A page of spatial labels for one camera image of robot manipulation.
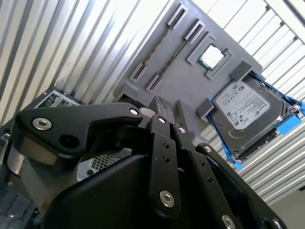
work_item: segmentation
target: white label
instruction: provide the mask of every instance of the white label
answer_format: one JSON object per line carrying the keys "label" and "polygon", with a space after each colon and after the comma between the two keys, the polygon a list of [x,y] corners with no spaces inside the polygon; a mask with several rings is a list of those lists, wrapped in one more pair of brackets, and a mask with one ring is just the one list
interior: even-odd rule
{"label": "white label", "polygon": [[243,130],[270,109],[267,100],[239,81],[230,84],[216,103],[236,130]]}

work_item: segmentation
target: corrugated metal wall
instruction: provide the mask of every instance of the corrugated metal wall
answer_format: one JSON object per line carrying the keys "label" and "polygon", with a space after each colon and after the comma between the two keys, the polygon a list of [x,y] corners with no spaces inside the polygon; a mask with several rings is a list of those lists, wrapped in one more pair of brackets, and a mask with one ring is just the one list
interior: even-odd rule
{"label": "corrugated metal wall", "polygon": [[[305,45],[299,37],[305,34],[297,21],[288,18],[285,24],[263,0],[194,2],[263,66],[268,83],[288,96],[305,99]],[[270,4],[287,18],[288,8],[281,1]],[[209,127],[202,135],[225,158],[214,129]],[[268,204],[304,186],[305,122],[262,148],[238,173]]]}
{"label": "corrugated metal wall", "polygon": [[[85,103],[110,102],[173,1],[0,0],[0,125],[50,85]],[[195,2],[258,60],[268,82],[304,99],[304,45],[264,1]],[[203,135],[224,156],[213,129]],[[239,171],[267,203],[305,185],[304,137],[305,123]]]}
{"label": "corrugated metal wall", "polygon": [[0,125],[56,85],[108,98],[173,0],[0,1]]}

